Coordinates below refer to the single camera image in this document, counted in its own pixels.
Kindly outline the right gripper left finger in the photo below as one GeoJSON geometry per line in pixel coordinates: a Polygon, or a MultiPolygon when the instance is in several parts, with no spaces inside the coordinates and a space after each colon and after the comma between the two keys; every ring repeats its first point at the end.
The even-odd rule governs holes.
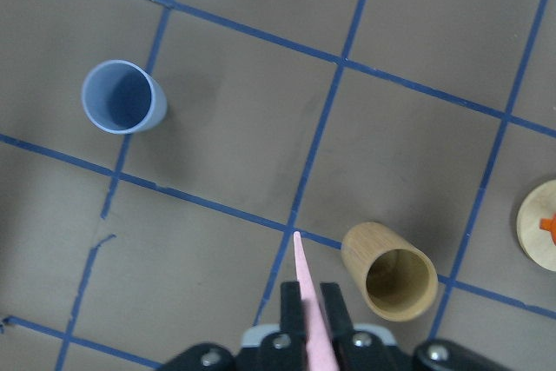
{"type": "Polygon", "coordinates": [[[304,311],[301,300],[301,287],[298,281],[283,282],[281,291],[280,330],[303,336],[304,311]]]}

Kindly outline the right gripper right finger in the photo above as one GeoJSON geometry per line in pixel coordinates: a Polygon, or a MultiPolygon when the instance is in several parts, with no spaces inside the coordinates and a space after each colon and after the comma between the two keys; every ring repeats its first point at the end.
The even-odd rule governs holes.
{"type": "Polygon", "coordinates": [[[335,282],[321,282],[320,289],[332,339],[338,341],[352,334],[354,325],[340,286],[335,282]]]}

